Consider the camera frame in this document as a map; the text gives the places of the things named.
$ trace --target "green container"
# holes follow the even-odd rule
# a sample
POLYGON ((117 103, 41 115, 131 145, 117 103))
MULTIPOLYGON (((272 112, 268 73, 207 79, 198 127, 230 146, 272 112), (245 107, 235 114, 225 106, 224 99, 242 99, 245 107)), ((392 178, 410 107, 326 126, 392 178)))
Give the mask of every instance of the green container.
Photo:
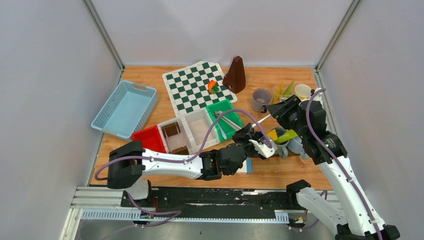
MULTIPOLYGON (((234 109, 234 107, 228 99, 206 106, 206 110, 209 113, 209 116, 212 119, 212 121, 215 121, 215 116, 214 116, 215 111, 226 112, 230 109, 234 109)), ((232 122, 234 122, 235 124, 237 124, 238 126, 240 126, 241 128, 243 127, 242 120, 240 119, 237 112, 230 112, 227 115, 225 115, 225 117, 231 120, 232 122)), ((234 130, 231 126, 229 126, 224 120, 220 119, 218 123, 222 127, 226 135, 226 139, 224 139, 224 137, 221 134, 221 131, 218 129, 218 125, 215 125, 216 131, 218 131, 219 141, 222 143, 225 140, 231 139, 234 133, 236 132, 236 130, 234 130)))

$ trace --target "chess mat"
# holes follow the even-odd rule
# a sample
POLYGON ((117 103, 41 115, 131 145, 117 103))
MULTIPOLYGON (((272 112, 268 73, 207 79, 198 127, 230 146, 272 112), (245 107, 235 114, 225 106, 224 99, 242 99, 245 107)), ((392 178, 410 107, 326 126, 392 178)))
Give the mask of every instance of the chess mat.
POLYGON ((224 73, 216 62, 199 61, 196 64, 162 75, 176 116, 184 115, 208 105, 228 99, 237 101, 234 93, 223 85, 224 73), (211 94, 208 84, 215 80, 219 91, 211 94))

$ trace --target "red tray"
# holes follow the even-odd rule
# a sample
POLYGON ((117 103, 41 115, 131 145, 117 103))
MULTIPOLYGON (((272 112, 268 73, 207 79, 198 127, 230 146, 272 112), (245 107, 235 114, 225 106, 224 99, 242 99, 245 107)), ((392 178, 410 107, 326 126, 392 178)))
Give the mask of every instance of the red tray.
POLYGON ((131 138, 133 141, 141 141, 144 149, 150 149, 158 153, 167 153, 157 125, 134 132, 131 138))

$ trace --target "wooden tabletop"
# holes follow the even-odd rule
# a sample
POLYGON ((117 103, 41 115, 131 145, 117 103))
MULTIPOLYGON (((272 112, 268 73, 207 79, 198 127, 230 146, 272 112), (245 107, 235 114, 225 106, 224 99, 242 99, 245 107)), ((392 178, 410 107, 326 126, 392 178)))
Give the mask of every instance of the wooden tabletop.
MULTIPOLYGON (((162 79, 162 74, 182 68, 182 66, 127 66, 123 75, 123 80, 144 84, 157 90, 158 102, 150 115, 145 128, 157 125, 161 122, 175 118, 175 113, 170 102, 167 89, 162 79)), ((264 88, 270 92, 277 88, 281 82, 288 86, 292 81, 294 85, 306 84, 315 88, 314 76, 310 68, 298 67, 246 67, 246 87, 243 91, 237 93, 238 101, 233 103, 235 109, 243 109, 252 114, 257 120, 263 118, 266 114, 258 113, 251 109, 250 104, 252 94, 255 89, 264 88)), ((239 114, 243 124, 247 124, 250 119, 239 114)), ((261 124, 265 131, 278 127, 278 123, 272 117, 266 119, 261 124)), ((224 148, 232 143, 227 140, 218 145, 205 149, 224 148)), ((105 135, 94 172, 109 161, 109 152, 121 147, 127 143, 116 137, 105 135)), ((319 190, 332 189, 330 183, 324 174, 308 158, 303 160, 299 155, 290 155, 286 159, 280 159, 277 156, 260 159, 252 158, 252 174, 235 174, 232 176, 222 176, 222 179, 213 181, 195 180, 182 176, 147 176, 153 186, 186 186, 186 187, 219 187, 219 188, 256 188, 256 189, 285 189, 286 185, 304 179, 312 187, 319 190)), ((99 176, 107 177, 107 169, 99 176)), ((97 181, 94 177, 91 184, 106 184, 106 181, 97 181)))

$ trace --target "brown metronome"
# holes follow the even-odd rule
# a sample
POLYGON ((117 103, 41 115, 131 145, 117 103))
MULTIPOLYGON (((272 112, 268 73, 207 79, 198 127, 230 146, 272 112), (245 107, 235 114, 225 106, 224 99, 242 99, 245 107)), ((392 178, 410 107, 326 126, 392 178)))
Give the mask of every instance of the brown metronome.
POLYGON ((240 56, 235 56, 229 63, 222 84, 231 92, 240 93, 246 87, 245 66, 240 56))

